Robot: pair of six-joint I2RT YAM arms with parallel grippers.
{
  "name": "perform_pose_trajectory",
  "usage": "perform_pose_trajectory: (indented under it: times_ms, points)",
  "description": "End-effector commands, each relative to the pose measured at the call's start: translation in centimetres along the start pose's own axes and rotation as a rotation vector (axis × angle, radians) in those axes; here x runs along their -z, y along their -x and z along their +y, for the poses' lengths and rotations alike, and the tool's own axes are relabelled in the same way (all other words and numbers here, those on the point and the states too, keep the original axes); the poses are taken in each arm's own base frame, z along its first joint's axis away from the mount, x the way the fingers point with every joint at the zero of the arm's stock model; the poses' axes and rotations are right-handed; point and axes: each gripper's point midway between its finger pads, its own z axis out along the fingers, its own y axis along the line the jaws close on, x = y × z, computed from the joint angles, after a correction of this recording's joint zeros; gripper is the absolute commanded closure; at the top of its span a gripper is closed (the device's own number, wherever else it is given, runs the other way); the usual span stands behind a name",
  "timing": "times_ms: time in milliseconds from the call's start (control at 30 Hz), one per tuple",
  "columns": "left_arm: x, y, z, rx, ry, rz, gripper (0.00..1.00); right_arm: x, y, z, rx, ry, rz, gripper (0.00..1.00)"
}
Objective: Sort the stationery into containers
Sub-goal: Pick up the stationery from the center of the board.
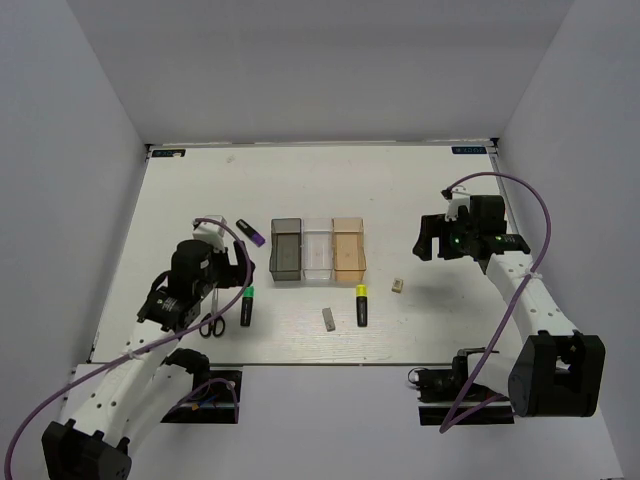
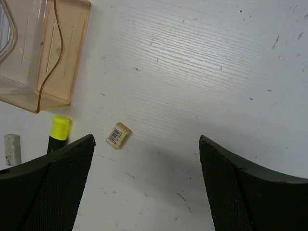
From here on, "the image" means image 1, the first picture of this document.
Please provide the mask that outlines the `purple highlighter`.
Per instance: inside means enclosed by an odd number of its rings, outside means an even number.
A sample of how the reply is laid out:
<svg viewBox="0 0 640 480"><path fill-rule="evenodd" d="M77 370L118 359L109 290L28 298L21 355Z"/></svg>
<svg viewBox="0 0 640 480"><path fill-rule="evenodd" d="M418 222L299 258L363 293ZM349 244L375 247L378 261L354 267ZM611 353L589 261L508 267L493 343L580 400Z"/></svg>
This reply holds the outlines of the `purple highlighter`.
<svg viewBox="0 0 640 480"><path fill-rule="evenodd" d="M257 247L262 247L265 244L265 238L244 219L238 219L236 226Z"/></svg>

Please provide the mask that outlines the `black handled scissors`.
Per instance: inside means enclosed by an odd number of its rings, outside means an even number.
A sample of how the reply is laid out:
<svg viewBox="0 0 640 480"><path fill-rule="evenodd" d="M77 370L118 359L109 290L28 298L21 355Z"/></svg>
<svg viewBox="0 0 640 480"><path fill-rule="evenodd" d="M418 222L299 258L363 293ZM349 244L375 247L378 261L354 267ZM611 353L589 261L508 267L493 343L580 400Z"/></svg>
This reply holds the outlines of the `black handled scissors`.
<svg viewBox="0 0 640 480"><path fill-rule="evenodd" d="M210 311L206 314L199 326L199 334L202 338L220 338L226 330L226 322L218 315L219 292L214 289L211 293Z"/></svg>

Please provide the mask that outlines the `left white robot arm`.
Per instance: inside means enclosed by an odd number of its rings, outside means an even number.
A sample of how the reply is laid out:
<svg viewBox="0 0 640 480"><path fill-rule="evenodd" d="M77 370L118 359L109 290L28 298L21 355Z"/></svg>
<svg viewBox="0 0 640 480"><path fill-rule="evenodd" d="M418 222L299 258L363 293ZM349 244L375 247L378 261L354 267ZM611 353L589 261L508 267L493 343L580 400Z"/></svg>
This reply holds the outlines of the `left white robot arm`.
<svg viewBox="0 0 640 480"><path fill-rule="evenodd" d="M137 314L125 353L114 365L94 370L102 379L65 422L42 435L52 479L125 479L135 444L176 406L205 396L215 379L200 352L179 347L199 330L201 305L219 289L246 289L255 265L235 240L237 262L211 239L180 242L167 271L152 283Z"/></svg>

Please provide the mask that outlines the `yellow highlighter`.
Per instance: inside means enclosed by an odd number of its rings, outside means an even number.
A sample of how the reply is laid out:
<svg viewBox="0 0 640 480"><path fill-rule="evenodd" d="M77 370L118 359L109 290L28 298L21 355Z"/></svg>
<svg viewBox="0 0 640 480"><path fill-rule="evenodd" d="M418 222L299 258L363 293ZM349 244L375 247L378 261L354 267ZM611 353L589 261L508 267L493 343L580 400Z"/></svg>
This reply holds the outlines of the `yellow highlighter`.
<svg viewBox="0 0 640 480"><path fill-rule="evenodd" d="M356 286L355 300L357 326L364 328L368 325L368 290L366 285Z"/></svg>

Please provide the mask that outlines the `green highlighter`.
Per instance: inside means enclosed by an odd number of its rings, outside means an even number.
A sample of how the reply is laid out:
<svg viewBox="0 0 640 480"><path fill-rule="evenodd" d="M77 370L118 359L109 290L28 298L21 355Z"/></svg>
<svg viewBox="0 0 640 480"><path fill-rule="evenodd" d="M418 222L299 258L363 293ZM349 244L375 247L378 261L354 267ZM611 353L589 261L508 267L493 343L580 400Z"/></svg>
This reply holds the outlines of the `green highlighter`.
<svg viewBox="0 0 640 480"><path fill-rule="evenodd" d="M252 321L253 304L254 304L254 287L249 286L243 292L241 301L240 326L249 327Z"/></svg>

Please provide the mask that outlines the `beige pencil sharpener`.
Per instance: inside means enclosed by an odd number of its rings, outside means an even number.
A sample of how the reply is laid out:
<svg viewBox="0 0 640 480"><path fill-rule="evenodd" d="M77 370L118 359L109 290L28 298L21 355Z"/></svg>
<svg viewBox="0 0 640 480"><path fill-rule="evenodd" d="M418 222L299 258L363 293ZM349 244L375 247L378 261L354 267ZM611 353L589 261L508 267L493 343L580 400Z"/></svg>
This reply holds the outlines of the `beige pencil sharpener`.
<svg viewBox="0 0 640 480"><path fill-rule="evenodd" d="M403 289L403 280L395 278L392 283L391 291L394 293L400 293L402 289Z"/></svg>

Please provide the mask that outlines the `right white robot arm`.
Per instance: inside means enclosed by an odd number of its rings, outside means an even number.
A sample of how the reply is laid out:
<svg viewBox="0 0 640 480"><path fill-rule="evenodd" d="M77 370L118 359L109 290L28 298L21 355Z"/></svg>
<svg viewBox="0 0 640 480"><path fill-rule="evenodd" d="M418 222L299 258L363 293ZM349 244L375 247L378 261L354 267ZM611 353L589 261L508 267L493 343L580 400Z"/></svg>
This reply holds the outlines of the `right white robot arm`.
<svg viewBox="0 0 640 480"><path fill-rule="evenodd" d="M408 381L425 403L471 402L501 395L520 417L590 417L595 413L605 360L596 335L581 333L556 305L524 238L507 230L499 195L455 194L443 214L424 215L413 253L472 258L496 287L523 342L510 358L495 348L461 349L449 369L416 368Z"/></svg>

